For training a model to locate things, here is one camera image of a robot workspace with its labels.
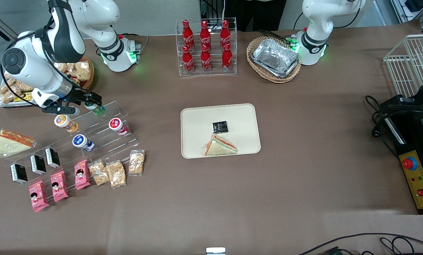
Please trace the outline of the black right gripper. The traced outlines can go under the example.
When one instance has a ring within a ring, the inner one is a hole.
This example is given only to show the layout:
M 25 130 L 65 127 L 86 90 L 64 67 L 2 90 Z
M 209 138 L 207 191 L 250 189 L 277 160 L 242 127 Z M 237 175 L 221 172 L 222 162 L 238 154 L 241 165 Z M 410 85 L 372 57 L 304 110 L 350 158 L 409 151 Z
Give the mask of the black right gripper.
M 102 104 L 102 97 L 94 92 L 72 91 L 65 97 L 46 93 L 42 95 L 45 97 L 42 112 L 52 115 L 78 115 L 80 110 L 72 104 L 81 105 L 82 102 Z

